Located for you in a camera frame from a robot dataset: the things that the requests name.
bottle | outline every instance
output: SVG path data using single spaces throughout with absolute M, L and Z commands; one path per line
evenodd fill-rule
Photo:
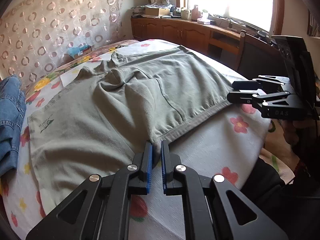
M 195 4 L 191 12 L 191 20 L 196 21 L 199 18 L 198 15 L 199 15 L 198 5 Z

cardboard box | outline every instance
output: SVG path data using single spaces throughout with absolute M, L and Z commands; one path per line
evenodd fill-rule
M 84 56 L 84 55 L 86 55 L 86 54 L 88 54 L 88 53 L 90 53 L 90 52 L 92 52 L 91 47 L 82 50 L 82 51 L 79 52 L 78 54 L 73 55 L 73 58 L 74 58 L 74 59 L 80 58 L 80 57 L 82 57 L 82 56 Z
M 170 15 L 170 9 L 163 9 L 163 8 L 148 8 L 146 7 L 147 15 L 154 15 L 154 16 L 163 16 L 163 15 Z

chair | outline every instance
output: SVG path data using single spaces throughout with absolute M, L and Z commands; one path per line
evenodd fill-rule
M 258 75 L 288 76 L 280 51 L 245 31 L 240 34 L 234 70 L 249 80 Z

jeans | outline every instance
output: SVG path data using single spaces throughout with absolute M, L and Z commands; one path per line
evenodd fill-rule
M 26 112 L 25 93 L 16 75 L 0 82 L 0 176 L 16 169 L 21 127 Z

hand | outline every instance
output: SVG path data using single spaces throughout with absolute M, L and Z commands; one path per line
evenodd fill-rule
M 320 132 L 320 121 L 317 121 L 318 124 L 318 131 Z M 286 121 L 283 120 L 281 122 L 281 126 L 283 128 L 283 136 L 285 141 L 294 146 L 299 142 L 299 137 L 297 135 L 297 129 L 306 129 L 306 128 L 313 128 L 314 136 L 312 136 L 314 139 L 316 139 L 316 122 L 313 119 L 306 119 L 303 121 Z

